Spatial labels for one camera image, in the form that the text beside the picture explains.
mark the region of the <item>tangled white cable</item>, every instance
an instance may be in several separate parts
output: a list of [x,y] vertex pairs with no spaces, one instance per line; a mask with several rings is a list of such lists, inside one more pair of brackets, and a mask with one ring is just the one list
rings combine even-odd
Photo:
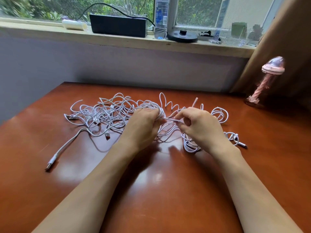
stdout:
[[[162,103],[161,96],[164,97],[164,101],[165,101],[164,105]],[[123,132],[126,126],[126,120],[128,120],[131,117],[131,114],[133,114],[134,111],[138,108],[159,109],[159,116],[157,119],[169,120],[169,122],[160,126],[160,129],[158,131],[158,136],[157,136],[159,140],[161,140],[161,137],[170,135],[175,130],[179,130],[175,122],[180,122],[180,121],[172,119],[172,117],[175,116],[182,109],[185,109],[186,107],[179,108],[178,104],[173,106],[172,101],[166,102],[166,97],[163,93],[160,93],[159,99],[160,99],[161,106],[149,100],[134,101],[131,99],[130,96],[124,96],[122,93],[117,93],[111,99],[99,98],[100,101],[95,106],[89,106],[89,105],[82,104],[80,105],[79,110],[74,110],[73,107],[77,103],[81,102],[82,100],[75,102],[70,107],[72,114],[70,115],[64,114],[64,116],[67,119],[67,121],[70,122],[71,124],[74,124],[77,126],[86,126],[86,127],[80,129],[74,137],[72,137],[69,141],[67,141],[54,154],[54,156],[49,161],[48,166],[46,167],[45,170],[48,170],[52,166],[54,161],[59,156],[60,151],[67,144],[72,142],[79,135],[80,132],[87,131],[93,137],[99,137],[105,134],[106,138],[108,139],[110,137],[110,134],[108,133],[109,130],[114,131],[114,132],[119,132],[119,133]],[[195,99],[192,107],[194,107],[197,100],[198,98]],[[173,111],[171,115],[166,116],[163,110],[163,106],[166,108],[169,104],[171,104],[172,111],[176,108],[177,109]],[[213,109],[211,114],[216,116],[220,123],[224,123],[225,121],[228,120],[228,117],[229,117],[228,112],[225,109],[220,108],[220,107],[216,107],[215,109]],[[92,132],[91,129],[95,128],[99,124],[104,125],[106,129],[102,133]],[[234,145],[237,145],[239,143],[239,137],[237,134],[232,133],[232,132],[228,132],[228,133],[224,132],[224,134],[230,141],[234,141]],[[187,152],[194,153],[201,149],[186,134],[182,133],[181,137],[183,138],[184,149]]]

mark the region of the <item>brown curtain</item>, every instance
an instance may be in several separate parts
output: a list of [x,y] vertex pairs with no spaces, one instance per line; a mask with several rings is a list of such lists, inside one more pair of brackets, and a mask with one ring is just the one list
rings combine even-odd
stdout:
[[297,99],[311,110],[311,0],[285,0],[231,92],[250,93],[261,67],[271,58],[285,59],[271,94]]

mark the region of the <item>reddish wooden tabletop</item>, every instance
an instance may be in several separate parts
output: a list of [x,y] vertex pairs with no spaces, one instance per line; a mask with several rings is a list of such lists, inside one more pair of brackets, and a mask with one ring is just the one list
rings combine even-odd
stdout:
[[[81,133],[50,173],[53,154],[80,128],[63,114],[83,99],[122,92],[159,103],[159,93],[181,106],[229,112],[224,131],[239,134],[247,163],[306,233],[311,232],[311,123],[301,108],[285,113],[249,107],[243,99],[203,92],[63,83],[0,129],[0,232],[31,232],[102,160],[117,134]],[[139,154],[124,173],[101,232],[242,232],[228,189],[205,152],[188,154],[180,133]]]

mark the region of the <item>gray wall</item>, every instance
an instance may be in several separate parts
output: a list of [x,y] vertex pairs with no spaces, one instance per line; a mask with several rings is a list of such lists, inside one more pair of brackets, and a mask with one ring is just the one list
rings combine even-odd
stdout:
[[0,37],[0,123],[64,81],[228,91],[248,59]]

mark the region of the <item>window sill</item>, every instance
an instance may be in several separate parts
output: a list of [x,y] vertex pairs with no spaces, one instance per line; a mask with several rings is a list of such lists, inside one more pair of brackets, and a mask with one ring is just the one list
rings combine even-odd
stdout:
[[197,43],[177,43],[170,40],[158,40],[153,35],[145,38],[95,34],[92,31],[68,30],[61,23],[51,23],[24,19],[0,18],[0,36],[15,38],[48,39],[52,41],[72,41],[102,46],[118,46],[137,49],[168,50],[177,52],[223,55],[250,58],[255,47],[234,47],[214,45],[207,41]]

